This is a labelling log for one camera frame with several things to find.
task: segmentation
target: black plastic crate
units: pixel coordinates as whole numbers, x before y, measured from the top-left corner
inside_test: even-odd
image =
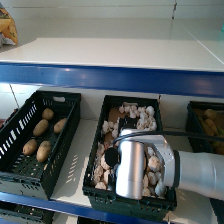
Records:
[[[77,224],[114,224],[114,223],[88,219],[88,218],[83,218],[79,216],[77,220]]]
[[[89,156],[88,166],[84,176],[83,193],[88,196],[93,209],[148,220],[162,221],[165,215],[169,211],[175,210],[177,206],[176,192],[174,188],[167,188],[165,199],[143,197],[141,200],[134,200],[118,196],[115,192],[109,190],[95,189],[90,185],[98,142],[101,140],[101,128],[103,122],[104,120],[108,120],[111,108],[119,107],[124,102],[138,103],[139,107],[153,106],[155,109],[154,117],[157,122],[157,130],[163,130],[159,105],[156,99],[105,96],[94,142]]]
[[[81,94],[36,91],[0,131],[0,191],[49,199],[53,193],[64,159],[80,120]],[[36,141],[49,140],[52,149],[44,163],[36,160],[36,152],[24,156],[23,146],[32,137],[42,111],[50,108],[54,118],[47,131]],[[53,127],[67,117],[64,128],[55,134]]]
[[[54,212],[39,208],[0,202],[0,217],[21,224],[51,224]]]
[[[224,111],[224,104],[191,101],[188,104],[187,109],[188,109],[188,118],[187,118],[186,131],[205,134],[194,109],[200,109],[200,110],[213,109],[215,111]],[[193,152],[214,153],[213,148],[211,147],[210,143],[207,140],[196,138],[188,138],[188,139],[193,149]],[[224,223],[224,213],[223,213],[224,201],[210,198],[210,202],[213,207],[214,213],[217,216],[218,223],[219,224]]]

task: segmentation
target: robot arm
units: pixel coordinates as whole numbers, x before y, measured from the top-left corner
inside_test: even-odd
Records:
[[[121,132],[121,136],[135,132],[138,130],[125,129]],[[122,169],[117,171],[117,194],[140,199],[142,188],[139,186],[139,177],[141,176],[140,179],[142,180],[143,145],[153,148],[160,159],[161,178],[165,186],[194,191],[206,197],[224,200],[224,156],[174,151],[162,135],[140,135],[126,138],[120,142],[118,151],[123,159],[121,159],[120,164]],[[133,164],[135,164],[135,169],[130,171],[129,168]],[[124,175],[126,171],[123,172],[124,167],[129,167],[127,178]]]

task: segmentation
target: blue shelf edge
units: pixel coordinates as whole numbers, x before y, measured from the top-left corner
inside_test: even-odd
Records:
[[[224,97],[224,71],[0,63],[0,82],[170,95]]]
[[[149,221],[145,219],[139,219],[130,216],[118,215],[113,213],[106,213],[97,211],[92,208],[83,207],[74,204],[68,204],[63,202],[57,202],[54,200],[42,200],[22,195],[8,194],[0,192],[0,200],[5,202],[11,202],[15,204],[27,205],[31,207],[37,207],[41,209],[51,210],[60,213],[66,213],[70,215],[82,216],[90,219],[101,220],[112,223],[135,223],[135,224],[165,224],[166,222]]]

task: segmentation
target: potato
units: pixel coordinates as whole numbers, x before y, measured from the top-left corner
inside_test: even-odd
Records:
[[[48,128],[48,121],[46,119],[41,120],[33,130],[33,135],[38,137],[42,135]]]
[[[207,125],[207,123],[201,117],[198,117],[198,119],[201,123],[201,126],[202,126],[205,134],[210,135],[210,136],[214,136],[213,130]]]
[[[37,161],[42,163],[44,162],[47,157],[50,155],[51,152],[51,143],[49,141],[43,141],[38,150],[37,150]]]
[[[207,109],[204,112],[204,119],[211,119],[214,121],[216,116],[217,116],[217,112],[212,109]]]
[[[46,108],[42,113],[42,118],[48,121],[51,120],[53,117],[54,117],[54,111],[49,108]]]
[[[66,118],[58,121],[58,123],[56,123],[54,126],[54,133],[57,133],[57,134],[60,133],[62,128],[64,127],[65,122],[66,122]]]
[[[219,135],[219,132],[218,132],[217,127],[216,127],[216,125],[215,125],[215,123],[214,123],[213,120],[206,119],[205,120],[205,123],[213,130],[213,132],[215,133],[215,135]]]
[[[36,142],[36,140],[35,139],[30,139],[23,146],[23,154],[25,156],[30,156],[36,149],[37,149],[37,142]]]
[[[218,147],[215,149],[215,153],[219,155],[224,155],[224,147]]]

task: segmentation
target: black cable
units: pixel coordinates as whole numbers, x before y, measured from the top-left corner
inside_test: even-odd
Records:
[[[136,137],[136,136],[142,136],[142,135],[172,135],[172,136],[183,136],[183,137],[190,137],[190,138],[198,138],[198,139],[204,139],[208,141],[217,141],[217,142],[224,142],[224,138],[216,137],[216,136],[209,136],[205,134],[198,134],[198,133],[192,133],[192,132],[178,132],[178,131],[139,131],[134,132],[127,135],[122,135],[113,140],[113,144],[115,144],[117,141],[120,141],[124,138],[130,138],[130,137]]]

